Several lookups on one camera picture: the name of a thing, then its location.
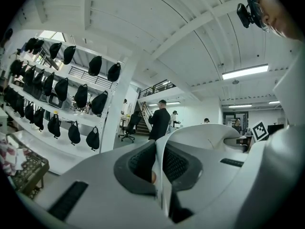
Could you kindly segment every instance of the glasses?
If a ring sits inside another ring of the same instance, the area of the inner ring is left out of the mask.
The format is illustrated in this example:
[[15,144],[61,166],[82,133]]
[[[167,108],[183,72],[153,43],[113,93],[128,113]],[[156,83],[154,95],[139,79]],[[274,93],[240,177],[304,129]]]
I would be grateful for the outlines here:
[[259,19],[259,22],[261,24],[261,27],[262,27],[263,31],[269,32],[270,31],[269,25],[263,23],[263,20],[262,20],[262,18],[264,17],[264,10],[261,7],[261,5],[257,2],[254,2],[253,3],[253,9],[256,13],[257,18]]

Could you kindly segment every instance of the ceiling light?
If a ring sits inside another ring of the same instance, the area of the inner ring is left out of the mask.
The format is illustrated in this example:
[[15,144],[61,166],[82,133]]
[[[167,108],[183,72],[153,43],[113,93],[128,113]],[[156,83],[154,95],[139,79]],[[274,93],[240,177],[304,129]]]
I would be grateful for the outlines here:
[[179,104],[180,102],[173,102],[173,103],[167,103],[166,105],[169,105],[169,104]]
[[252,104],[229,106],[229,108],[246,108],[246,107],[252,107]]
[[256,74],[256,73],[261,73],[261,72],[267,72],[268,71],[268,64],[260,65],[260,66],[255,66],[251,68],[246,68],[238,71],[231,71],[227,73],[223,73],[223,79],[231,79],[231,78],[236,78],[244,75],[249,75],[249,74]]
[[271,102],[269,102],[269,104],[279,104],[280,103],[280,101],[271,101]]

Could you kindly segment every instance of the office chair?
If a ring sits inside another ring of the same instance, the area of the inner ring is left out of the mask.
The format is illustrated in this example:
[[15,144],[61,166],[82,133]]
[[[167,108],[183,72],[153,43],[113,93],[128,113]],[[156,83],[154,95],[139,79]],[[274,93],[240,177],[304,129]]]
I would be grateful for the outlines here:
[[131,134],[134,134],[136,132],[136,130],[133,129],[133,127],[135,126],[135,129],[137,129],[137,125],[138,123],[141,121],[141,116],[140,116],[140,112],[139,111],[135,111],[131,117],[130,117],[130,121],[126,126],[120,126],[120,128],[125,131],[125,134],[124,135],[119,135],[118,137],[120,136],[123,136],[123,138],[121,139],[121,141],[123,141],[124,138],[128,138],[132,141],[132,143],[134,143],[134,137],[131,136]]

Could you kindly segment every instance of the doorway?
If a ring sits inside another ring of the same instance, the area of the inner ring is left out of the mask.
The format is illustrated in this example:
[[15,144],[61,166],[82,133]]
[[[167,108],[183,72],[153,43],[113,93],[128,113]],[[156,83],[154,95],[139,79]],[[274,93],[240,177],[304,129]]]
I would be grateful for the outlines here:
[[240,120],[240,126],[242,127],[243,135],[248,127],[248,111],[246,112],[224,112],[223,124],[227,126],[235,125],[236,119]]

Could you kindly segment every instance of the white ceiling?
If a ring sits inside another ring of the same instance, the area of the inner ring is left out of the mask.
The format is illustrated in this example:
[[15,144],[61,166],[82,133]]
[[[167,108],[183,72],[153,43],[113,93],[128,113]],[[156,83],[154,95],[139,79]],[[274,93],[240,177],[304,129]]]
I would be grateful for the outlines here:
[[[134,80],[152,85],[168,79],[199,100],[218,96],[238,103],[272,95],[300,46],[255,25],[244,28],[235,11],[241,1],[28,0],[16,21],[22,29],[71,35],[77,45],[115,60],[144,50]],[[268,77],[222,81],[224,72],[263,63]]]

